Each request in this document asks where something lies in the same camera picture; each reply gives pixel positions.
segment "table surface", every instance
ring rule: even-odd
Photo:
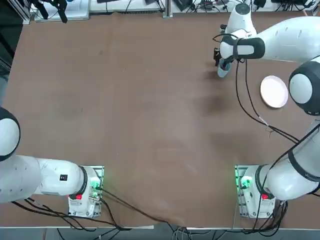
[[[302,13],[256,13],[260,32]],[[23,27],[4,107],[21,125],[17,153],[104,165],[104,186],[143,211],[188,227],[231,227],[237,201],[234,165],[273,162],[292,144],[249,119],[235,92],[235,64],[217,77],[212,37],[228,13],[94,16]],[[312,118],[291,99],[266,107],[262,79],[288,82],[293,62],[248,61],[260,115],[301,138]],[[249,107],[244,66],[239,95]],[[66,197],[36,196],[57,211]],[[118,224],[155,223],[109,200]],[[1,204],[1,226],[65,226],[58,219]],[[319,199],[289,201],[283,228],[319,229]],[[101,220],[110,221],[107,211]],[[236,227],[251,227],[236,215]],[[103,226],[85,221],[86,226]]]

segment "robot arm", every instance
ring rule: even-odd
[[[282,21],[256,34],[250,7],[238,4],[230,15],[224,31],[226,35],[219,46],[218,74],[224,77],[231,68],[231,62],[240,59],[299,62],[302,65],[289,77],[290,96],[308,115],[319,116],[319,29],[320,17],[303,16]],[[242,178],[245,182],[240,183],[248,216],[256,218],[261,203],[258,217],[267,218],[274,208],[275,199],[286,201],[317,190],[320,182],[319,156],[317,125],[273,168],[272,164],[249,166]]]
[[[0,107],[0,203],[33,194],[68,195],[69,214],[98,217],[103,168],[78,166],[70,161],[14,154],[20,142],[18,120]]]
[[[256,34],[250,7],[238,4],[232,11],[220,44],[223,59],[268,59],[304,63],[320,54],[320,17],[290,18]]]

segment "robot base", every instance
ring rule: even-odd
[[[85,218],[97,218],[101,215],[101,190],[104,184],[104,166],[82,166],[87,173],[87,185],[82,195],[77,195],[75,199],[68,197],[69,215]]]
[[[236,165],[234,167],[239,212],[242,217],[257,218],[261,197],[255,179],[257,169],[258,165]],[[268,218],[273,213],[275,202],[275,197],[272,199],[262,198],[258,218]]]

